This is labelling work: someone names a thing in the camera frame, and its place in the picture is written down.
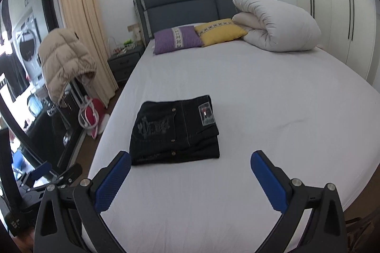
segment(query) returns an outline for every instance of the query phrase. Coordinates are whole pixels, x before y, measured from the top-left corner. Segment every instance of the white wardrobe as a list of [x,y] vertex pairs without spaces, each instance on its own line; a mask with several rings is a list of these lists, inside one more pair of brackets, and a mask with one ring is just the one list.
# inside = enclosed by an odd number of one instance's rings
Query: white wardrobe
[[297,0],[297,6],[317,21],[324,50],[366,79],[376,36],[375,0]]

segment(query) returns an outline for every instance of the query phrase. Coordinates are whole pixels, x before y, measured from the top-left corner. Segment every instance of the small plant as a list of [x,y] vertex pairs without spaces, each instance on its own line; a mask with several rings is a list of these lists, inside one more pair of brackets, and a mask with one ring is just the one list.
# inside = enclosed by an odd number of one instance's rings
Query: small plant
[[130,38],[128,41],[124,42],[124,46],[126,46],[128,44],[132,44],[132,43],[133,43],[133,40]]

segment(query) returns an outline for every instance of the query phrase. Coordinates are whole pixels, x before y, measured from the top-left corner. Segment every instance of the folded white duvet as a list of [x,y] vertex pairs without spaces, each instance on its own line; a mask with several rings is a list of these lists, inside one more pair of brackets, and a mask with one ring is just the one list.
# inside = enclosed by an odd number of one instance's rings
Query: folded white duvet
[[321,30],[311,15],[300,7],[279,0],[233,0],[242,11],[233,22],[248,34],[243,39],[268,51],[302,51],[314,48]]

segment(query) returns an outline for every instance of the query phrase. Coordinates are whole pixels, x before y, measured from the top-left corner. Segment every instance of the beige puffer jacket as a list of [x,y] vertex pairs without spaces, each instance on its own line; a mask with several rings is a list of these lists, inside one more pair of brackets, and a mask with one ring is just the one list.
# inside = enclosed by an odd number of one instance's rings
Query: beige puffer jacket
[[96,74],[96,63],[71,29],[54,29],[38,49],[47,91],[53,103],[62,99],[75,77],[87,85]]

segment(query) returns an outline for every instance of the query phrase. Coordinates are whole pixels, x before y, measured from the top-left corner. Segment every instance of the yellow pillow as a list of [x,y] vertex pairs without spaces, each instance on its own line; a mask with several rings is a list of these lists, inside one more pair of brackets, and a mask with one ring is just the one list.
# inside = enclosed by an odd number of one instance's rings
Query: yellow pillow
[[231,18],[220,19],[210,23],[201,24],[194,27],[196,33],[201,38],[204,47],[217,43],[232,41],[243,35],[247,35],[247,31],[235,25]]

